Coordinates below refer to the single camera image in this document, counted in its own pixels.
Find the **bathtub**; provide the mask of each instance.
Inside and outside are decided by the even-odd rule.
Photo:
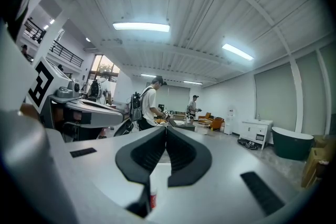
[[[286,159],[305,159],[314,141],[310,134],[296,133],[279,127],[272,127],[272,134],[275,153]]]

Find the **floor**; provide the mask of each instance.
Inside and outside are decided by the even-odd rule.
[[[138,130],[134,127],[132,132],[138,132]],[[107,137],[112,137],[114,131],[107,132]],[[238,135],[226,135],[219,131],[211,131],[208,130],[207,135],[216,140],[226,140],[228,143],[237,143],[239,138]],[[303,168],[305,166],[305,162],[302,161],[294,161],[291,159],[284,159],[278,157],[272,146],[266,146],[264,150],[258,149],[256,151],[249,150],[252,154],[258,157],[261,161],[266,163],[267,165],[276,169],[279,173],[281,173],[285,178],[289,180],[289,182],[293,185],[293,187],[297,190],[301,190],[301,175]],[[165,151],[159,161],[159,163],[170,163],[170,158],[168,156],[168,152]]]

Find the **sink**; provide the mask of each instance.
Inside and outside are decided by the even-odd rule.
[[[247,122],[247,123],[253,123],[253,124],[264,124],[264,125],[270,125],[273,123],[273,121],[268,121],[268,120],[256,120],[256,119],[252,119],[252,120],[245,120],[243,122]]]

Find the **bag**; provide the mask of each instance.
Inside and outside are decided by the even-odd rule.
[[[150,90],[153,89],[152,87],[147,88],[142,95],[135,92],[131,96],[130,102],[130,119],[131,121],[139,121],[142,119],[142,97]]]
[[[91,87],[88,91],[88,97],[100,98],[100,85],[96,79],[91,84]]]

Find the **fluorescent light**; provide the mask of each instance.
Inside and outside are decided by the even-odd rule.
[[[249,61],[251,61],[251,60],[254,59],[251,55],[246,54],[245,52],[241,51],[240,49],[237,49],[234,46],[231,46],[228,43],[225,44],[222,48],[225,49],[225,50],[231,51],[234,54],[237,54],[237,55],[239,55],[239,56],[241,56],[241,57],[243,57],[243,58],[245,58],[245,59],[247,59]]]
[[[151,23],[114,23],[115,30],[151,30],[169,32],[169,25],[151,24]]]
[[[196,85],[202,85],[203,84],[201,82],[193,82],[193,81],[186,81],[186,80],[184,80],[183,82],[184,83],[190,83],[190,84],[196,84]]]
[[[146,75],[146,74],[141,74],[141,76],[143,77],[150,77],[150,78],[155,78],[156,76],[153,76],[153,75]]]

